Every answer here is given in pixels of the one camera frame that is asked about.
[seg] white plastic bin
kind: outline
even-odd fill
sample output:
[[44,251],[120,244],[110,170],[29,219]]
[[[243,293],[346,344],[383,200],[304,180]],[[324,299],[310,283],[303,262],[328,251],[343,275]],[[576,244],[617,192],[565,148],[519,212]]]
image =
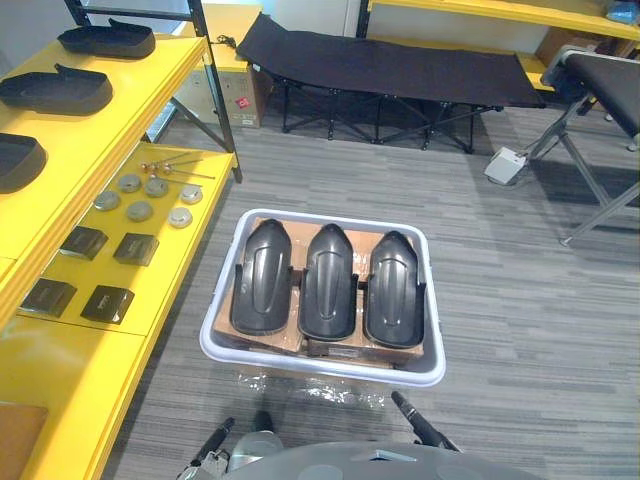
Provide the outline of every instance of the white plastic bin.
[[[231,347],[213,330],[213,323],[222,305],[225,294],[233,285],[234,265],[242,263],[244,244],[251,234],[253,225],[258,218],[275,218],[294,222],[325,225],[336,223],[345,230],[360,230],[366,232],[386,233],[397,230],[405,234],[413,242],[420,261],[419,280],[426,284],[426,308],[424,332],[424,355],[404,365],[401,369],[385,369],[354,365],[338,361],[327,361],[311,357],[294,357],[277,353],[252,352]],[[202,351],[213,360],[245,365],[273,367],[309,374],[334,375],[338,377],[369,380],[372,382],[408,385],[412,387],[431,387],[444,377],[446,361],[440,321],[436,306],[435,288],[431,276],[431,262],[429,247],[424,234],[409,225],[376,222],[372,220],[356,220],[353,218],[328,217],[308,213],[295,213],[281,210],[255,209],[246,212],[238,221],[233,235],[233,241],[227,252],[220,278],[213,292],[213,300],[207,311],[207,316],[200,330],[200,346]]]

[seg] black curved plastic part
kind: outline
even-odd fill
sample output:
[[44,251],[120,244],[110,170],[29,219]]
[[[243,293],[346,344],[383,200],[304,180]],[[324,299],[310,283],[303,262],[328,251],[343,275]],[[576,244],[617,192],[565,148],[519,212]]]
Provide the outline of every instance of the black curved plastic part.
[[371,253],[365,335],[390,348],[411,348],[424,337],[424,289],[418,256],[400,232],[388,232]]
[[291,301],[291,239],[277,220],[262,222],[247,239],[236,265],[231,325],[247,335],[282,330]]
[[90,115],[111,101],[104,73],[55,64],[58,73],[30,72],[0,82],[0,100],[10,107],[60,115]]
[[325,225],[307,250],[300,289],[300,331],[327,342],[351,335],[356,327],[357,286],[351,242],[338,225]]
[[101,57],[144,58],[156,48],[153,31],[143,25],[109,19],[110,27],[89,25],[58,36],[62,46],[74,53]]
[[47,163],[47,153],[33,137],[0,133],[0,193],[31,183]]

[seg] gray metal stand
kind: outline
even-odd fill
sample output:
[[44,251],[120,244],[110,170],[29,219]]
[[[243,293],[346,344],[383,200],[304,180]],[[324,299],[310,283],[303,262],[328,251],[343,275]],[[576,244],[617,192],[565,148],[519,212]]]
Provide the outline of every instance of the gray metal stand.
[[180,12],[162,12],[153,10],[134,10],[127,8],[111,8],[111,7],[96,7],[91,5],[84,5],[81,0],[64,0],[69,13],[73,17],[73,20],[78,25],[88,26],[91,25],[89,14],[96,15],[112,15],[112,16],[127,16],[127,17],[144,17],[144,18],[158,18],[163,20],[179,20],[193,23],[193,29],[198,37],[206,37],[207,39],[207,56],[211,61],[211,64],[205,62],[204,71],[207,75],[207,82],[211,95],[216,106],[216,113],[220,120],[220,129],[222,130],[223,138],[216,135],[213,130],[207,127],[202,121],[198,119],[193,113],[182,105],[175,98],[171,99],[171,103],[180,111],[185,117],[193,122],[200,130],[202,130],[208,137],[213,139],[218,145],[220,145],[226,152],[233,153],[235,155],[235,166],[232,168],[234,178],[238,183],[242,182],[242,170],[240,169],[240,161],[238,160],[238,153],[236,152],[236,145],[233,140],[233,134],[231,133],[231,124],[229,123],[229,116],[227,114],[227,107],[224,104],[224,98],[222,96],[222,87],[220,86],[220,78],[218,77],[218,71],[216,69],[215,59],[213,58],[213,51],[211,49],[211,39],[209,38],[209,32],[207,31],[207,24],[204,17],[204,10],[202,9],[202,2],[200,0],[187,0],[189,5],[188,13]]
[[602,187],[602,185],[598,183],[586,160],[580,154],[573,141],[569,138],[569,134],[567,133],[567,123],[570,119],[577,115],[577,112],[585,99],[586,97],[570,105],[565,113],[549,128],[547,128],[547,130],[540,137],[540,140],[536,142],[533,150],[531,150],[528,155],[529,161],[536,160],[542,150],[549,144],[549,142],[554,137],[558,137],[560,142],[569,152],[571,158],[573,158],[573,160],[576,162],[576,166],[587,182],[587,185],[589,185],[589,188],[598,199],[598,202],[600,202],[600,210],[593,214],[591,218],[575,228],[566,238],[560,240],[560,243],[565,247],[568,246],[569,242],[571,242],[574,238],[585,232],[588,232],[592,228],[604,222],[618,209],[627,205],[640,194],[640,182],[637,182],[622,195],[612,200],[606,190]]

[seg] red label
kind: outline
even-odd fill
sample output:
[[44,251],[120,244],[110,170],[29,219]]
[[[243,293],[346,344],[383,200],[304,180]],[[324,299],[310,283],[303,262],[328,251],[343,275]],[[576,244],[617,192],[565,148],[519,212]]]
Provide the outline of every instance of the red label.
[[249,105],[251,105],[251,102],[249,102],[249,99],[247,97],[240,97],[236,99],[236,105],[238,105],[240,108],[247,108]]

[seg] cable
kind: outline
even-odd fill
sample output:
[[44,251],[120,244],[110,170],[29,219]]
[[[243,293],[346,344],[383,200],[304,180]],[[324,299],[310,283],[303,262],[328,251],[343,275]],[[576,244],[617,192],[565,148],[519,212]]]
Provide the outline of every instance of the cable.
[[214,45],[228,45],[234,50],[236,49],[236,40],[233,37],[227,37],[226,35],[218,35],[216,37],[217,42],[212,42]]

